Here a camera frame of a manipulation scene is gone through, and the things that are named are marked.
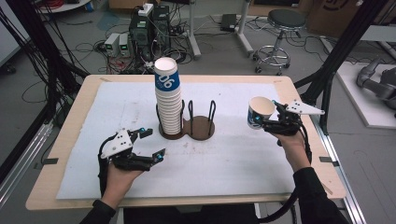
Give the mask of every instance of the human hand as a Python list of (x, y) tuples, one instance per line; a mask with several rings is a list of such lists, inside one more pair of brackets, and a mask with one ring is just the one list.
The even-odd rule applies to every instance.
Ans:
[(286, 159), (294, 172), (311, 166), (305, 154), (304, 138), (300, 132), (292, 136), (276, 133), (271, 133), (271, 135), (275, 136), (282, 144), (285, 149)]
[(116, 209), (126, 192), (131, 188), (134, 180), (143, 174), (143, 171), (125, 171), (116, 168), (111, 162), (108, 165), (107, 185), (102, 202)]

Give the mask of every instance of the chair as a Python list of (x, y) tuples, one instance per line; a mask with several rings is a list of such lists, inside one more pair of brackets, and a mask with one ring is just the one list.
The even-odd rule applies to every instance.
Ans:
[(290, 66), (289, 54), (280, 47), (283, 35), (286, 32), (296, 32), (305, 26), (305, 18), (300, 13), (288, 9), (274, 9), (268, 13), (268, 23), (280, 30), (279, 36), (276, 39), (274, 46), (263, 46), (256, 50), (253, 54), (253, 61), (257, 61), (256, 73), (260, 73), (262, 68), (261, 63), (267, 63), (272, 66), (278, 66), (279, 71), (277, 76), (282, 75), (282, 67), (288, 68)]

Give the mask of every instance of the person's left hand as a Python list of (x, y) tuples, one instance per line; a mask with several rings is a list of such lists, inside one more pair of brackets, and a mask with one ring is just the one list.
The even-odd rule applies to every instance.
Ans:
[(126, 192), (131, 188), (134, 180), (143, 174), (143, 171), (124, 171), (116, 168), (111, 162), (108, 165), (107, 186), (102, 202), (117, 209)]

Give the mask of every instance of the black stool seat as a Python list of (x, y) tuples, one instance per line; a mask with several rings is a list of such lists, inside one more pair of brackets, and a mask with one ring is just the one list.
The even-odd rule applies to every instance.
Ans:
[(305, 25), (305, 18), (296, 11), (288, 9), (274, 9), (268, 13), (268, 20), (289, 28), (298, 28)]

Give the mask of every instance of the white mounting plate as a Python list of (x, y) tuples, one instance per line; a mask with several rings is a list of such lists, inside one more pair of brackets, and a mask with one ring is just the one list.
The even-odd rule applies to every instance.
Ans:
[(286, 110), (295, 113), (295, 114), (304, 114), (304, 115), (324, 115), (324, 110), (317, 109), (312, 105), (307, 105), (303, 102), (294, 100), (291, 102)]
[(134, 144), (132, 143), (131, 139), (129, 138), (129, 134), (127, 133), (126, 129), (122, 129), (116, 137), (111, 140), (110, 144), (106, 149), (102, 152), (100, 156), (102, 159), (108, 158), (112, 155), (115, 155), (123, 150), (126, 150), (132, 147)]

